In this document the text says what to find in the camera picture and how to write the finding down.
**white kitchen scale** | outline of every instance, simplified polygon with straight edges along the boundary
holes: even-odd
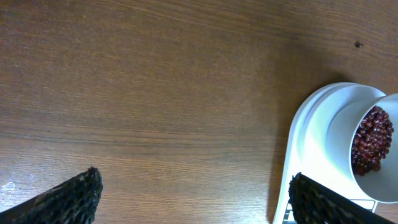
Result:
[[[273,224],[293,224],[289,183],[298,172],[317,181],[352,202],[374,212],[377,201],[342,174],[330,162],[325,148],[326,135],[333,118],[344,107],[386,94],[357,83],[334,83],[312,93],[296,112],[289,132],[279,201]]]

